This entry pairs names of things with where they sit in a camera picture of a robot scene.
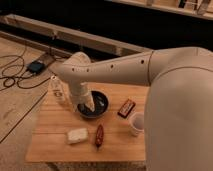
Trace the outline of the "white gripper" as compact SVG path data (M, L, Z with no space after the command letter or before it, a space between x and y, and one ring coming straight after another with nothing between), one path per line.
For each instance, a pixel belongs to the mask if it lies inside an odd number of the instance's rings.
M71 83L68 87L70 100L74 106L85 104L92 112L95 111L92 92L87 83Z

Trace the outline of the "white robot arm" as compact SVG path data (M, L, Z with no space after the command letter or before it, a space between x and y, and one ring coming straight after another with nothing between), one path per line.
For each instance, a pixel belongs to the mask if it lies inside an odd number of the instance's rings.
M77 52L56 73L76 104L91 97L89 82L147 86L147 171L213 171L212 51L161 49L94 63Z

